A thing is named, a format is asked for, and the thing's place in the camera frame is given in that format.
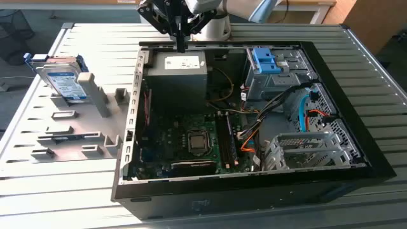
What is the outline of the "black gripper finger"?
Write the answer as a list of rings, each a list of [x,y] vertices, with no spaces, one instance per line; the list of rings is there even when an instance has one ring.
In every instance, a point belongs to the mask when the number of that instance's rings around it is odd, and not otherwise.
[[[142,0],[137,9],[142,18],[155,27],[162,34],[169,34],[177,42],[177,51],[183,52],[183,36],[177,19],[170,19],[170,22],[158,22],[158,12],[154,9],[153,0]]]
[[[183,52],[189,47],[190,36],[202,33],[209,24],[207,27],[214,28],[225,18],[229,18],[229,14],[222,10],[207,10],[198,14],[193,14],[190,10],[183,11]]]

